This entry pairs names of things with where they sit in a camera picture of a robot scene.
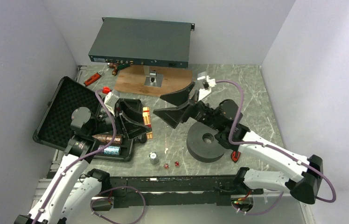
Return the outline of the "red black utility knife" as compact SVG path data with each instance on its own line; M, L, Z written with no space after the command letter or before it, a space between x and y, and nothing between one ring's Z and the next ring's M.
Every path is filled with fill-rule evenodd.
M234 163L237 163L239 161L239 157L240 157L241 153L238 152L238 151L233 151L231 153L231 160L234 162Z

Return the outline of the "copper green connectors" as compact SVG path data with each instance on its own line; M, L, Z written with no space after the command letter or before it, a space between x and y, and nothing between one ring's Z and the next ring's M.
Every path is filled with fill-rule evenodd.
M130 67L130 64L108 63L108 68L112 69L112 75L116 76L120 70Z

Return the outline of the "dark rack mount device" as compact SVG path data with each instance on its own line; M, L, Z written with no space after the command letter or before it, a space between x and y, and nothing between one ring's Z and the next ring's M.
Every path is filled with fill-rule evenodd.
M195 24L129 18L102 18L88 57L97 63L188 68Z

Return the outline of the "black poker set case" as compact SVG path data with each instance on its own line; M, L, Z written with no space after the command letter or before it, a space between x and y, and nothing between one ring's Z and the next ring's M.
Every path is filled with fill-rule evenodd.
M115 115L112 116L117 130L114 137L122 136L123 140L121 144L112 143L112 146L121 147L121 153L120 155L105 155L101 152L95 154L94 157L96 159L129 161L132 157L134 144L145 143L147 140L146 133L134 139L128 139L123 134L120 117L128 117L124 113L119 112L118 101L116 103ZM34 132L33 140L36 143L65 151L68 141L74 135L74 131L70 129L71 115L79 107L89 108L99 118L105 119L108 117L94 91L69 77L63 77L51 101L48 103L47 110L39 126Z

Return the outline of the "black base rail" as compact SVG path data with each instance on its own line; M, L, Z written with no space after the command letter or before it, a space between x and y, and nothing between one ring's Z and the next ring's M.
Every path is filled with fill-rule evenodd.
M237 197L249 199L263 193L241 184L235 175L112 176L104 189L91 202L95 211L143 205L230 206Z

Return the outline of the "light blue chip stack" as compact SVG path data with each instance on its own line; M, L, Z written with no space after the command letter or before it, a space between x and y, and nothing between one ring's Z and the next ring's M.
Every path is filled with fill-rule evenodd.
M103 154L105 155L120 155L121 147L118 146L108 146L103 149Z

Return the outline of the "metal stand bracket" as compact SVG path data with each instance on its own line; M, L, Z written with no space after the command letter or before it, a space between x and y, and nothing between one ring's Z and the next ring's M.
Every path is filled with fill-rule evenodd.
M150 87L162 87L163 74L159 74L156 70L150 70L149 66L144 65L144 74L145 74L145 86Z

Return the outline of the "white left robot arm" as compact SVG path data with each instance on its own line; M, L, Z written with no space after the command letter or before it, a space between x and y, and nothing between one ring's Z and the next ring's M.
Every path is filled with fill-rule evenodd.
M68 141L58 171L39 201L28 214L19 215L16 224L68 224L93 197L110 195L121 188L111 183L108 172L92 169L74 189L95 154L104 149L99 146L99 140L92 137L97 126L97 117L89 108L79 107L72 113L70 127L74 135Z

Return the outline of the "red handled tool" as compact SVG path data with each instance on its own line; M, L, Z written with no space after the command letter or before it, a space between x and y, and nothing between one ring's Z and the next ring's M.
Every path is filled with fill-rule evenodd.
M84 81L84 86L91 85L92 83L99 80L103 75L104 75L103 71L99 71L99 72L95 73L94 75L90 76L87 80Z

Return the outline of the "wooden board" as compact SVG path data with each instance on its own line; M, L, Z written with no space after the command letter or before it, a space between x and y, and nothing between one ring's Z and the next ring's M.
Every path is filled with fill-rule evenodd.
M178 91L188 86L193 72L188 69L132 65L117 75L114 89L149 96Z

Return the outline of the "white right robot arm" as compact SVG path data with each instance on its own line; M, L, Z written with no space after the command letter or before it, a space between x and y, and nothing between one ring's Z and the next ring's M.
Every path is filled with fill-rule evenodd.
M307 204L319 199L318 192L323 175L323 161L317 155L306 157L290 152L265 140L250 128L240 124L241 109L232 99L223 100L215 109L202 102L210 94L214 84L203 83L202 89L190 92L195 83L160 99L173 107L154 110L154 115L165 121L171 128L189 118L216 130L214 138L220 147L235 153L251 154L270 163L276 172L240 168L234 180L234 189L240 194L251 189L272 189L288 192L293 198Z

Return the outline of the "brown orange chip stack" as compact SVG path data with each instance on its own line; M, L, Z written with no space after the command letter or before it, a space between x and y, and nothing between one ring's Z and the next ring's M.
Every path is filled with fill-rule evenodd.
M101 145L106 145L110 141L113 141L113 144L121 144L122 143L122 136L116 136L113 137L109 134L96 134L92 136L93 138L99 140L101 142Z

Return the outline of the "red Texas Holdem card box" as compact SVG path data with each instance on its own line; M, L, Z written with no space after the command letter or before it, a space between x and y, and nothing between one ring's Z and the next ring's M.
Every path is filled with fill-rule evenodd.
M152 132L151 116L150 116L149 107L143 107L142 116L143 116L144 124L151 129L149 132L146 133L147 139L148 140L152 139L153 132Z

